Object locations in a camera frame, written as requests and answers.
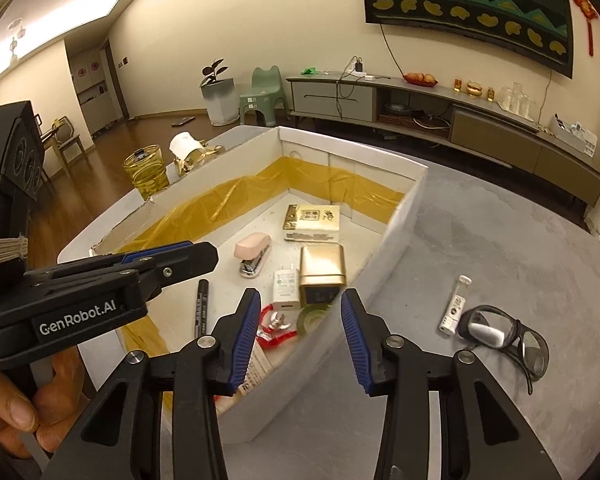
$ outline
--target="white wall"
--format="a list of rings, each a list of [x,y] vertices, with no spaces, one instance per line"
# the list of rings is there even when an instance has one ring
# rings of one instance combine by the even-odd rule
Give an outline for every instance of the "white wall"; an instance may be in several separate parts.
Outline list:
[[[586,20],[573,7],[574,78],[554,74],[542,122],[554,112],[579,120],[600,138],[600,20],[595,56]],[[405,72],[431,72],[444,86],[474,80],[496,91],[514,81],[541,104],[549,69],[508,50],[455,34],[385,27]],[[378,25],[365,23],[363,0],[134,0],[109,36],[132,116],[204,108],[202,68],[224,57],[244,90],[256,66],[277,64],[284,76],[315,66],[342,70],[353,55],[369,73],[399,76]],[[600,167],[600,141],[594,162]]]
[[[42,118],[43,132],[51,128],[54,119],[66,115],[84,148],[93,145],[71,81],[64,41],[40,51],[0,79],[0,105],[18,101],[31,101],[34,113]],[[80,148],[74,145],[64,156],[71,160],[79,153]],[[44,168],[49,176],[61,169],[52,149],[45,152]]]

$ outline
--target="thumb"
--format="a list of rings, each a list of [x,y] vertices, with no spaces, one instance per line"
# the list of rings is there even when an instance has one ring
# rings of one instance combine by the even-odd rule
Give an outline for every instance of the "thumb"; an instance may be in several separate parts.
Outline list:
[[[1,373],[0,418],[13,428],[29,433],[38,426],[38,417],[29,399]]]

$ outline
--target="white cord wrap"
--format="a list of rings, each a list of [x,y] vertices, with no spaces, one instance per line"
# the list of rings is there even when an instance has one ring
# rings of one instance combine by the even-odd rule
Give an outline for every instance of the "white cord wrap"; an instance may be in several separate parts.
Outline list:
[[[0,238],[0,264],[15,258],[24,260],[27,253],[29,253],[29,239],[27,237]]]

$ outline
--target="green plastic stool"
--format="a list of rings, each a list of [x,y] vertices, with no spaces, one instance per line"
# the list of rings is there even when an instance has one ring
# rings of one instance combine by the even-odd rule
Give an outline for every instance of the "green plastic stool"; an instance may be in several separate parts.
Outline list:
[[[264,115],[267,126],[275,126],[273,110],[279,101],[282,101],[285,112],[289,115],[280,69],[275,65],[269,70],[258,67],[251,76],[251,89],[240,96],[240,124],[244,124],[247,110],[258,110]]]

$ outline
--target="black marker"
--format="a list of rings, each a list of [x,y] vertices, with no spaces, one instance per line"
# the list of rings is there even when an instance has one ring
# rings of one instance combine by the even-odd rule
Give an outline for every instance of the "black marker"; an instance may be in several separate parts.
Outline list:
[[[206,309],[209,303],[209,282],[204,278],[198,282],[196,299],[196,324],[193,328],[193,339],[206,335]]]

